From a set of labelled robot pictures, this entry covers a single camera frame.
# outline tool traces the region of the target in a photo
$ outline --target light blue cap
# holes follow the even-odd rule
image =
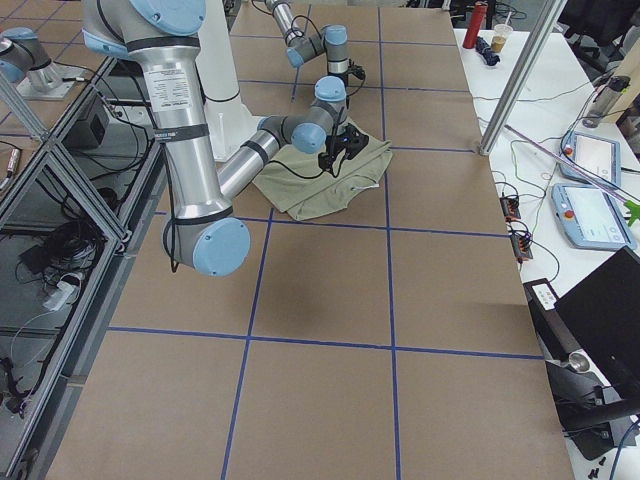
[[[9,40],[37,40],[38,35],[27,27],[8,28],[2,34]]]
[[[186,37],[202,26],[205,0],[129,0],[151,25],[163,32]]]
[[[331,45],[347,43],[347,27],[344,25],[329,25],[324,29],[324,41]]]
[[[119,58],[121,60],[131,60],[127,47],[120,43],[115,43],[110,40],[105,40],[92,33],[82,30],[84,34],[84,44],[89,50],[93,50],[96,53],[107,55],[109,57]]]
[[[18,83],[26,76],[26,74],[13,63],[3,62],[2,60],[0,60],[0,71],[7,77],[9,83]]]
[[[316,153],[327,139],[327,133],[315,123],[301,123],[293,129],[291,143],[303,153]]]
[[[322,77],[316,82],[316,98],[325,102],[342,102],[347,98],[344,83],[338,77]]]
[[[237,218],[223,218],[200,235],[193,249],[193,267],[204,275],[229,275],[242,265],[250,247],[247,226]]]
[[[304,65],[304,58],[293,47],[287,48],[287,58],[289,58],[289,63],[293,68],[300,68]]]

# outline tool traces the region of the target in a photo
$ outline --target cup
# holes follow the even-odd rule
[[[502,47],[504,47],[504,44],[507,43],[507,38],[509,38],[511,32],[513,32],[513,27],[505,23],[499,23],[498,25],[493,27],[491,50],[496,53],[500,53],[502,51]]]

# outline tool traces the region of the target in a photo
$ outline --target towel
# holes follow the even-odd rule
[[[358,193],[377,186],[393,156],[390,147],[391,142],[369,135],[369,144],[355,158],[344,161],[338,178],[324,173],[314,180],[305,180],[282,165],[271,163],[253,183],[281,213],[287,212],[294,220],[321,217],[347,208]],[[306,177],[320,171],[318,154],[308,155],[291,145],[285,146],[273,159]],[[339,163],[340,159],[334,163],[334,171]]]

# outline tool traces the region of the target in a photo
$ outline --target black monitor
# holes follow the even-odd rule
[[[620,396],[640,398],[640,257],[618,250],[555,308]]]

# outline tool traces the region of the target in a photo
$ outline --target screen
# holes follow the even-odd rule
[[[613,181],[614,144],[597,138],[576,135],[574,163],[608,181]]]
[[[620,396],[640,396],[640,258],[618,250],[556,302],[567,328]]]
[[[590,242],[626,243],[606,194],[597,188],[566,187],[567,197],[585,240]]]

